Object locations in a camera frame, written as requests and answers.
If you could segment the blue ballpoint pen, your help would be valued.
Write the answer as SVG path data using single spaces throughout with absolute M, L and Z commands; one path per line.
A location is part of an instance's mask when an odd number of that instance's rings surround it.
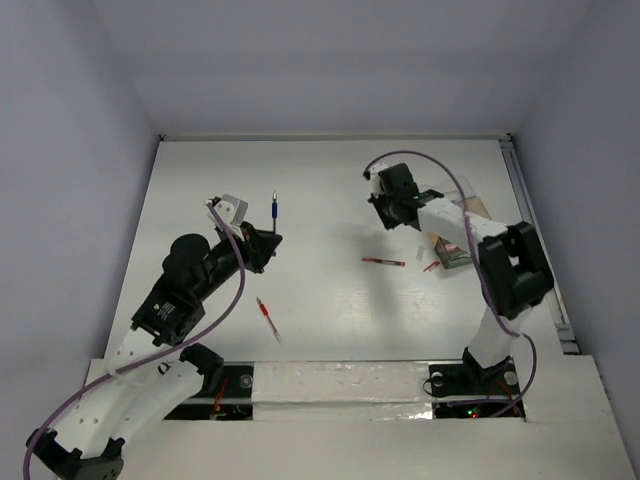
M 272 232 L 277 233 L 277 219 L 278 219 L 278 195 L 276 191 L 273 191 L 271 201 L 271 219 L 272 219 Z

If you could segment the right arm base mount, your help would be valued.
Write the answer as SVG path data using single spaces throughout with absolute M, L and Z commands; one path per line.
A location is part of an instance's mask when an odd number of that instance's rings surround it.
M 430 364 L 422 389 L 433 400 L 436 419 L 526 417 L 510 355 L 482 369 L 465 350 L 459 362 Z

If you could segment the red ballpoint pen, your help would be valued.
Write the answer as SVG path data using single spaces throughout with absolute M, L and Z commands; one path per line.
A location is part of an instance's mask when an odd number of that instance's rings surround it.
M 274 336 L 275 340 L 278 343 L 281 343 L 282 342 L 282 338 L 281 338 L 280 332 L 278 331 L 275 323 L 273 322 L 273 320 L 272 320 L 272 318 L 270 316 L 269 310 L 267 309 L 266 305 L 261 300 L 261 298 L 258 297 L 258 296 L 256 296 L 256 302 L 257 302 L 258 308 L 260 309 L 263 317 L 267 321 L 267 323 L 269 325 L 269 328 L 270 328 L 270 330 L 272 332 L 272 335 Z

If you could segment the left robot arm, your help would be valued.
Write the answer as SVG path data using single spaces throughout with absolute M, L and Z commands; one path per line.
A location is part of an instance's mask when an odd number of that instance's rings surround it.
M 173 241 L 162 273 L 133 315 L 111 362 L 65 400 L 26 440 L 22 476 L 38 459 L 58 479 L 116 479 L 125 452 L 182 401 L 221 383 L 223 358 L 194 329 L 204 302 L 233 276 L 239 302 L 249 273 L 261 274 L 283 238 L 248 222 L 222 222 L 215 245 L 196 233 Z

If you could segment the red gel pen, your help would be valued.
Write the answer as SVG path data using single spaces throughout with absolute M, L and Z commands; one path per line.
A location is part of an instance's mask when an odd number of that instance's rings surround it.
M 380 259 L 380 258 L 373 258 L 373 257 L 362 257 L 361 260 L 367 263 L 375 263 L 375 264 L 386 265 L 386 266 L 396 266 L 396 267 L 406 266 L 406 262 L 398 261 L 398 260 Z

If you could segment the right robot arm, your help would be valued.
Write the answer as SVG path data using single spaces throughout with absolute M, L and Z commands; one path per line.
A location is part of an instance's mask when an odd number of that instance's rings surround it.
M 487 304 L 460 368 L 462 384 L 482 392 L 497 378 L 495 367 L 509 357 L 520 325 L 554 287 L 554 278 L 535 228 L 484 218 L 435 190 L 420 191 L 404 163 L 378 163 L 364 173 L 372 183 L 368 202 L 383 226 L 400 225 L 434 234 L 468 253 Z

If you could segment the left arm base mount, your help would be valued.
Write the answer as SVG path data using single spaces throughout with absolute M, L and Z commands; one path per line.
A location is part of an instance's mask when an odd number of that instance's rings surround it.
M 250 421 L 253 419 L 254 365 L 225 364 L 215 387 L 205 384 L 165 416 L 173 421 Z

